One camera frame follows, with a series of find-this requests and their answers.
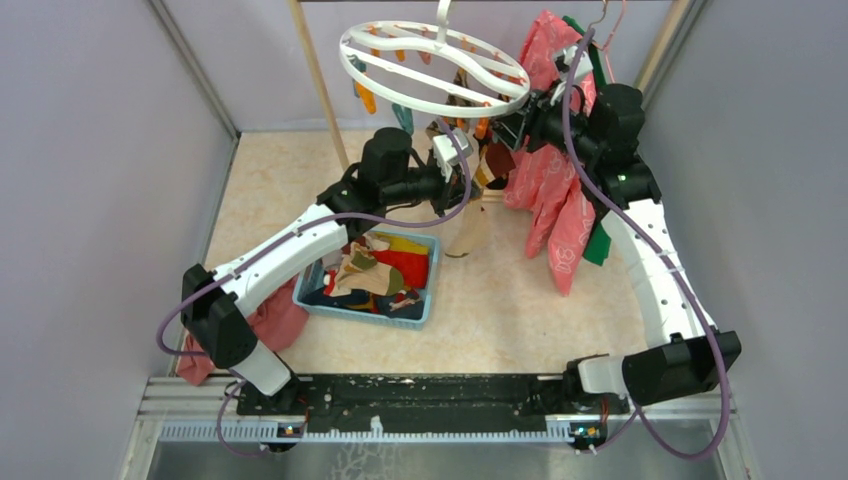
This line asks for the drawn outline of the dark red argyle sock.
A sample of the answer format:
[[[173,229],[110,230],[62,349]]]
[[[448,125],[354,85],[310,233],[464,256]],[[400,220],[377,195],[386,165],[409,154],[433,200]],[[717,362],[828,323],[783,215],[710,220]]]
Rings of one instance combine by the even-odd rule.
[[[473,180],[487,190],[504,190],[516,168],[512,152],[500,142],[486,138],[478,142],[479,163]]]

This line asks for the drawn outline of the red santa sock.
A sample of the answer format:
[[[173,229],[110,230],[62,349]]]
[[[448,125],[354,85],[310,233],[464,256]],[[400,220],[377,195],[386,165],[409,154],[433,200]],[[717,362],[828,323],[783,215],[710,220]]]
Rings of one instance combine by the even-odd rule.
[[[416,288],[425,288],[429,280],[430,259],[427,253],[397,250],[374,251],[373,256],[381,263],[397,269],[405,284]]]

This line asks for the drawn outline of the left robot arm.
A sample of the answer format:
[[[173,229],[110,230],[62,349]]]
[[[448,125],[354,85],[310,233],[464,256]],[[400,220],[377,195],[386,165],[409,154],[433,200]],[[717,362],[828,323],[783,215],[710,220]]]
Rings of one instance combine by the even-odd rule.
[[[359,161],[289,226],[213,270],[189,268],[181,303],[169,316],[181,321],[215,367],[253,386],[273,412],[292,411],[300,399],[296,375],[258,338],[248,316],[306,267],[386,223],[393,207],[428,202],[439,217],[456,215],[472,193],[472,152],[459,128],[444,126],[425,160],[406,131],[377,130]]]

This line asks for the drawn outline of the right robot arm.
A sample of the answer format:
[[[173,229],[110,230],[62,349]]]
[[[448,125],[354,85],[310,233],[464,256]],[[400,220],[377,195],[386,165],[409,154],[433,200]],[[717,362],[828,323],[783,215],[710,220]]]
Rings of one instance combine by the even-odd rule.
[[[602,87],[588,111],[565,114],[564,102],[531,93],[516,112],[492,123],[497,141],[515,152],[556,150],[582,161],[600,226],[625,262],[645,326],[644,351],[570,362],[563,398],[590,411],[603,394],[645,407],[718,391],[732,407],[728,371],[741,353],[734,331],[721,331],[698,304],[665,223],[661,192],[638,152],[645,124],[642,94]]]

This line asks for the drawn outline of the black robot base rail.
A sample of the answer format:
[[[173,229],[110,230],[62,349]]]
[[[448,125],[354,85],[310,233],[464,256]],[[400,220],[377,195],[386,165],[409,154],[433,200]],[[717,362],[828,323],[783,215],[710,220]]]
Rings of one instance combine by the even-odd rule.
[[[241,416],[303,419],[305,432],[355,434],[535,434],[556,418],[604,423],[629,415],[616,394],[584,394],[569,373],[301,374],[267,396],[246,385]]]

